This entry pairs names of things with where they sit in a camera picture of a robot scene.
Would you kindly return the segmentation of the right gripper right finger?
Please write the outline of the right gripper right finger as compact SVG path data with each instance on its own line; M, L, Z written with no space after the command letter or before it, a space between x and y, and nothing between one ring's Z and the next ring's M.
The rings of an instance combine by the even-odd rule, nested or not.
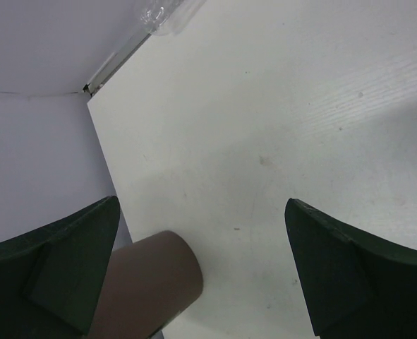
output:
M318 338L417 338L417 250L289 199L285 225Z

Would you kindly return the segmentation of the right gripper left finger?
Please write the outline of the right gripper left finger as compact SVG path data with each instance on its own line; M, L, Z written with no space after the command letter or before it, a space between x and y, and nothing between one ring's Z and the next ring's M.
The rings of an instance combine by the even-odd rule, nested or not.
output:
M0 338L83 338L119 227L116 196L0 242Z

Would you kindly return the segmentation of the clear crushed plastic bottle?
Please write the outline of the clear crushed plastic bottle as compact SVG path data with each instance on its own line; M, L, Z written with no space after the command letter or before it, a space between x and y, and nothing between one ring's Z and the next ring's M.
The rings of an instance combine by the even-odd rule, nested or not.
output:
M206 0L152 0L139 11L145 32L151 35L177 35L189 24Z

